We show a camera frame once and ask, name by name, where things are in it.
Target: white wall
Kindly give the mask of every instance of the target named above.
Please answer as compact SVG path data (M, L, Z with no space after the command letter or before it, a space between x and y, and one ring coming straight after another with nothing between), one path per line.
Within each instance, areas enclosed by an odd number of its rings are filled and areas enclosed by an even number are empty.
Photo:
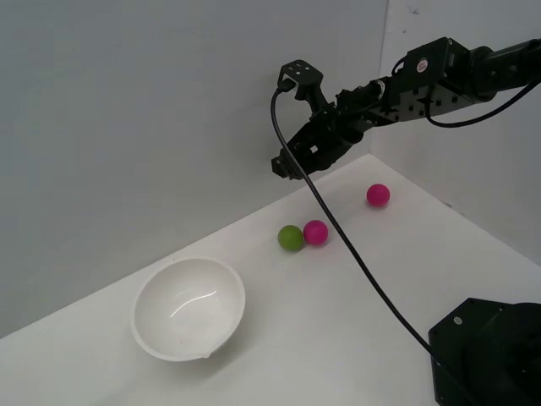
M367 82L385 7L0 2L0 337L300 187L271 173L278 70ZM309 110L280 104L291 134Z
M541 37L539 0L390 0L381 73L407 51L449 36L494 50ZM453 122L491 103L439 117ZM541 88L496 118L464 129L425 120L372 133L371 152L471 221L541 265Z

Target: bowl rim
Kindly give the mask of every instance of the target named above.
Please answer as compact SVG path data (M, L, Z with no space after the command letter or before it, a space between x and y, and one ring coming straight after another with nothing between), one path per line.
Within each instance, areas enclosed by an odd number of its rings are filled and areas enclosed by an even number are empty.
M220 339L217 341L217 344L207 350L203 354L187 354L187 355L179 355L179 356L172 356L163 354L159 351L156 351L155 349L151 348L145 340L140 336L139 331L137 329L137 326L135 325L135 310L137 308L137 304L139 303L139 298L147 285L150 283L152 279L154 279L158 274L165 271L169 266L173 266L177 264L178 262L185 262L185 261L192 261L192 260L203 260L203 261L211 261L215 262L216 264L222 266L227 270L232 276L233 279L235 279L235 282L237 283L237 286L241 290L241 308L240 311L237 314L237 318L235 319L235 322L231 325L231 327L220 337ZM135 341L137 344L147 353L152 355L153 357L156 357L158 359L163 359L165 361L172 361L172 362L181 362L181 361L191 361L193 359L201 359L201 358L209 358L209 356L214 353L219 347L221 347L228 339L229 337L237 330L238 324L240 323L241 319L243 318L244 314L244 307L246 305L246 291L244 289L243 280L240 278L238 273L227 263L217 260L216 258L211 258L209 256L184 256L173 259L171 262L168 262L167 264L164 264L156 271L152 272L152 274L145 280L145 282L142 284L142 286L139 288L139 291L135 295L134 301L131 305L131 312L130 312L130 326L132 333L134 335Z

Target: white bowl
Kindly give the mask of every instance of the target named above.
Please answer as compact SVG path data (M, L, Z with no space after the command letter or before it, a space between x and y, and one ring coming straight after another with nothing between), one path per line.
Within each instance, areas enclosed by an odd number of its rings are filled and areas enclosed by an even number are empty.
M178 260L156 272L135 298L131 327L141 348L166 361L208 358L243 317L243 282L210 258Z

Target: ball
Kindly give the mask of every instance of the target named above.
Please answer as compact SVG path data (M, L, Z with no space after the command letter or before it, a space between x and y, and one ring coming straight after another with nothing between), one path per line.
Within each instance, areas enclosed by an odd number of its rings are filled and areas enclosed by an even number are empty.
M278 243L284 250L300 250L304 245L303 232L297 226L285 226L278 233Z
M366 192L366 200L373 207L383 207L391 198L391 192L384 184L373 184Z
M303 233L308 244L323 245L329 237L329 228L320 220L312 220L304 226Z

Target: black arm segment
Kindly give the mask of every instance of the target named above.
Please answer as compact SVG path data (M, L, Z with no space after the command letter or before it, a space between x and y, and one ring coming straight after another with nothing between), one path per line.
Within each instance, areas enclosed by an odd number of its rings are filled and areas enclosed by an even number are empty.
M308 174L330 167L372 127L425 118L427 104L435 117L540 81L541 40L493 52L440 38L410 51L400 65L391 76L342 91L336 103L323 96L323 74L313 66L297 60L281 68L278 86L294 81L295 98L312 110L309 122L287 143ZM272 170L283 178L302 178L284 150L272 160Z

